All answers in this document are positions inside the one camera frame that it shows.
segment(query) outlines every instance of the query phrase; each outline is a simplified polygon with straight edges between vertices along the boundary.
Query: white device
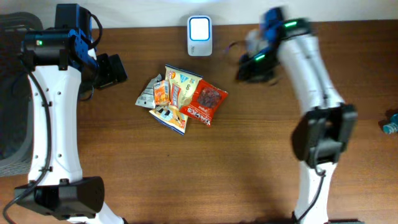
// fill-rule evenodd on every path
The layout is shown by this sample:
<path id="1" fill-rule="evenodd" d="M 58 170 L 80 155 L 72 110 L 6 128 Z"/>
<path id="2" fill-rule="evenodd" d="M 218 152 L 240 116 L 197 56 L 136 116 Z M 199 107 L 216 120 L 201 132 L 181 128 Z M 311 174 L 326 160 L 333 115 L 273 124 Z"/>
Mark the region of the white device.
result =
<path id="1" fill-rule="evenodd" d="M 209 56 L 213 51 L 213 31 L 208 16 L 191 16 L 187 21 L 187 43 L 190 56 Z"/>

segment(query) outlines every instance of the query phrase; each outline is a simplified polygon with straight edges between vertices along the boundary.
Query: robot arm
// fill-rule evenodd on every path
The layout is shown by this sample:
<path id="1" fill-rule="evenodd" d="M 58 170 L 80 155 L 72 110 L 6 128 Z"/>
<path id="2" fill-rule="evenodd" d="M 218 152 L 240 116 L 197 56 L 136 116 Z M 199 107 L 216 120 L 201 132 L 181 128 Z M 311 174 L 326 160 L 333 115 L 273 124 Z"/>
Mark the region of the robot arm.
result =
<path id="1" fill-rule="evenodd" d="M 92 41 L 91 18 L 99 22 L 77 4 L 59 4 L 55 28 L 25 35 L 22 61 L 32 87 L 34 150 L 29 184 L 15 189 L 16 198 L 25 197 L 15 202 L 71 223 L 124 224 L 104 202 L 102 178 L 83 177 L 78 157 L 79 95 L 127 80 L 118 55 L 95 55 L 101 35 Z"/>
<path id="2" fill-rule="evenodd" d="M 248 36 L 251 42 L 246 44 L 266 41 L 267 46 L 259 52 L 248 49 L 253 57 L 242 57 L 238 77 L 273 75 L 270 68 L 277 62 L 286 69 L 303 116 L 292 134 L 294 153 L 300 161 L 300 195 L 293 219 L 299 224 L 327 223 L 331 177 L 346 149 L 356 110 L 345 105 L 335 90 L 308 21 L 285 21 L 281 8 L 275 8 L 265 14 L 261 27 L 262 40 Z"/>

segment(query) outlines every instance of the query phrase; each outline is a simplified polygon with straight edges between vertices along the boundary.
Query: red snack bag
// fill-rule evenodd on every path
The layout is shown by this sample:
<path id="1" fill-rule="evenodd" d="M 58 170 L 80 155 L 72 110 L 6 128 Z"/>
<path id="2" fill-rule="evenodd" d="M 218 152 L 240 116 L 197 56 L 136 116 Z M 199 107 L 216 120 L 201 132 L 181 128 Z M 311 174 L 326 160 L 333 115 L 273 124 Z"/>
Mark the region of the red snack bag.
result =
<path id="1" fill-rule="evenodd" d="M 188 106 L 183 106 L 180 112 L 191 118 L 199 119 L 210 127 L 214 113 L 227 96 L 227 92 L 200 80 L 193 93 L 191 103 Z"/>

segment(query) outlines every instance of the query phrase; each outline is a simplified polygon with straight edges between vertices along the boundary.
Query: wood grain surface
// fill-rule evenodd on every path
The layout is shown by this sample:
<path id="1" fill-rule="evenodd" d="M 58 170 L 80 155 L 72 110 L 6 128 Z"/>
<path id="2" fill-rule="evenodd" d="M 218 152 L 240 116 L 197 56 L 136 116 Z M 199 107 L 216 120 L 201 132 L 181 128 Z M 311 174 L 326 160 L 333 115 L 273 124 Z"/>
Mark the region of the wood grain surface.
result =
<path id="1" fill-rule="evenodd" d="M 129 81 L 78 104 L 84 176 L 105 182 L 106 202 L 129 223 L 239 223 L 288 218 L 299 195 L 299 162 L 290 134 L 300 119 L 290 80 L 277 85 L 234 80 L 239 47 L 257 27 L 215 26 L 211 57 L 189 57 L 185 27 L 106 29 L 99 54 L 119 54 Z M 398 109 L 398 21 L 314 23 L 331 79 L 359 120 L 334 174 L 328 214 L 397 223 L 398 135 L 379 125 Z M 229 97 L 211 128 L 190 119 L 184 136 L 135 106 L 146 83 L 169 63 L 203 75 Z M 26 175 L 0 178 L 0 206 Z M 18 223 L 57 223 L 14 206 Z"/>

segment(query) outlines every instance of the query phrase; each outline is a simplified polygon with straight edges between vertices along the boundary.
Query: pile of snacks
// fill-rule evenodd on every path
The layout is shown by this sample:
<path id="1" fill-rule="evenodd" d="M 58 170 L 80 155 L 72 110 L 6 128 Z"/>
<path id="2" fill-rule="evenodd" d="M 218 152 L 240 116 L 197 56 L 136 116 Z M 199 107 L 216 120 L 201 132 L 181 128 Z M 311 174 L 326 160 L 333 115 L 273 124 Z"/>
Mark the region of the pile of snacks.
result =
<path id="1" fill-rule="evenodd" d="M 201 76 L 166 65 L 165 80 L 161 75 L 152 79 L 136 105 L 152 108 L 149 112 L 155 119 L 184 135 L 188 117 L 210 127 L 215 111 L 227 96 Z"/>

